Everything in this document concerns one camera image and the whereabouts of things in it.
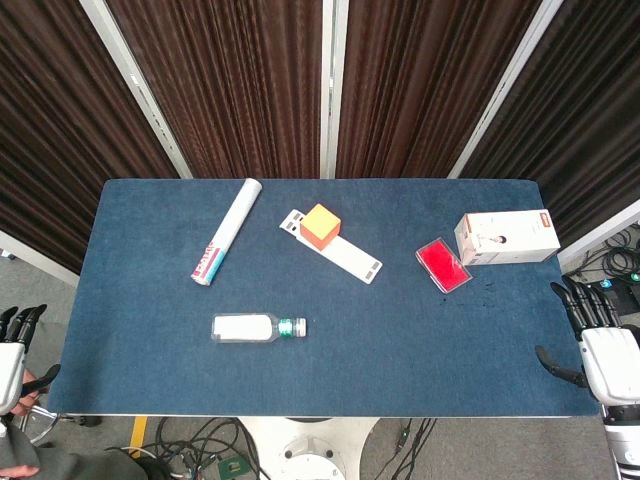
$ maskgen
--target blue tablecloth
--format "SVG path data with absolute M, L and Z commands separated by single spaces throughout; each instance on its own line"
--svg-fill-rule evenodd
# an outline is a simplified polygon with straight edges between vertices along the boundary
M 470 267 L 440 293 L 414 252 L 455 250 L 466 212 L 542 207 L 519 180 L 264 180 L 210 287 L 189 275 L 241 180 L 107 183 L 49 407 L 69 413 L 284 416 L 593 414 L 585 390 L 551 377 L 534 345 L 580 364 L 560 271 Z M 384 263 L 371 285 L 278 225 L 322 203 L 341 236 Z M 215 344 L 220 312 L 308 318 L 308 337 Z

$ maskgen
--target robotic hand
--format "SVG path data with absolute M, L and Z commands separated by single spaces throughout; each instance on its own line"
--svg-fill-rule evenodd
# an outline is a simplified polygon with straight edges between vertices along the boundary
M 8 414 L 21 397 L 49 385 L 60 371 L 60 365 L 52 366 L 44 377 L 22 384 L 26 355 L 33 339 L 40 315 L 46 305 L 22 310 L 12 307 L 0 315 L 0 416 Z M 6 435 L 6 426 L 0 422 L 0 437 Z
M 615 307 L 600 291 L 562 277 L 551 283 L 560 297 L 582 356 L 582 372 L 556 365 L 540 345 L 535 347 L 551 375 L 589 388 L 602 404 L 609 448 L 618 478 L 640 479 L 640 329 L 620 326 Z

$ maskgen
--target brown curtain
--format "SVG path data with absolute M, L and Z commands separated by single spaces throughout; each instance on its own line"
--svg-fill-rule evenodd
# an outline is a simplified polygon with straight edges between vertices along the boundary
M 565 0 L 462 173 L 537 181 L 564 246 L 640 199 L 640 2 Z
M 0 2 L 0 229 L 74 272 L 102 186 L 175 177 L 76 2 Z
M 322 0 L 109 5 L 195 176 L 318 176 Z
M 446 176 L 538 4 L 351 0 L 337 176 Z

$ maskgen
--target person's hand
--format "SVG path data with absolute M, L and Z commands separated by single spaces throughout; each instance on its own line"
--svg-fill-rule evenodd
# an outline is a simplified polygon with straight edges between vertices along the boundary
M 36 377 L 34 377 L 29 370 L 24 371 L 24 375 L 22 377 L 22 383 L 28 383 L 35 379 Z M 22 397 L 18 402 L 18 404 L 15 407 L 13 407 L 13 410 L 11 410 L 11 413 L 19 417 L 23 417 L 29 412 L 29 409 L 36 403 L 37 400 L 38 400 L 38 392 L 32 392 L 26 397 Z
M 33 374 L 25 370 L 24 376 L 22 377 L 22 383 L 27 383 L 32 380 L 35 380 L 36 377 Z M 29 412 L 29 409 L 36 403 L 38 399 L 38 392 L 33 392 L 26 397 L 20 399 L 18 404 L 13 407 L 11 413 L 14 415 L 23 416 Z M 28 465 L 21 465 L 19 467 L 11 467 L 11 468 L 0 468 L 0 477 L 9 477 L 9 478 L 29 478 L 33 477 L 40 471 L 38 467 L 30 467 Z

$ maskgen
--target person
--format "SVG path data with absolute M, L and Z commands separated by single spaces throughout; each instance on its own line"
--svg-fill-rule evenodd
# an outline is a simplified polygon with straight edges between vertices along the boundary
M 25 371 L 23 382 L 35 380 Z M 36 403 L 37 393 L 20 399 L 11 413 L 26 415 Z M 58 448 L 38 448 L 9 424 L 0 438 L 0 478 L 33 480 L 168 480 L 169 469 L 150 457 L 133 460 L 120 451 L 75 455 Z

